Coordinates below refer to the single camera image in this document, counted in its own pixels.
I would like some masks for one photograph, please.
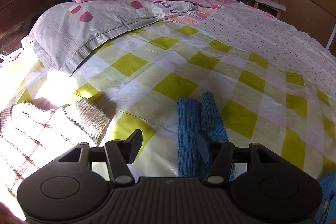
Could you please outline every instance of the pink floral sheet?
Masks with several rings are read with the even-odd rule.
[[[217,12],[219,9],[224,8],[227,5],[238,5],[241,4],[241,2],[236,1],[236,0],[209,0],[215,8],[199,8],[197,12],[191,13],[190,15],[182,15],[182,16],[177,16],[173,18],[167,19],[167,21],[171,22],[176,22],[176,23],[182,23],[182,24],[189,24],[189,25],[195,25],[202,20],[208,18],[210,15],[213,13]],[[256,9],[258,13],[261,13],[267,17],[274,18],[271,14],[258,10]]]

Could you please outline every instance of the hand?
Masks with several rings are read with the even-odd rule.
[[[58,107],[53,105],[51,102],[49,102],[47,98],[43,98],[43,97],[31,100],[31,103],[37,108],[43,109],[43,110],[58,109]]]
[[[24,224],[17,218],[11,210],[9,210],[3,203],[0,202],[0,224]]]

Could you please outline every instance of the metal rivet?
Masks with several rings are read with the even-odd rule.
[[[212,184],[219,184],[222,183],[224,181],[224,178],[221,176],[211,176],[208,177],[208,182],[212,183]]]
[[[121,175],[121,176],[116,177],[115,179],[115,182],[118,182],[120,184],[130,183],[131,181],[132,181],[132,178],[127,175]]]

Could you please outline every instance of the striped sweater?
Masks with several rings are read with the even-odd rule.
[[[16,198],[21,181],[80,142],[96,146],[109,123],[85,98],[58,110],[21,103],[0,113],[0,184]]]

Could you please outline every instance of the sweater cuff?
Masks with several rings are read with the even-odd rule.
[[[96,143],[110,119],[86,100],[86,98],[63,108],[66,117],[84,130]]]
[[[12,107],[8,107],[0,112],[0,132],[3,132],[8,122],[11,122]]]

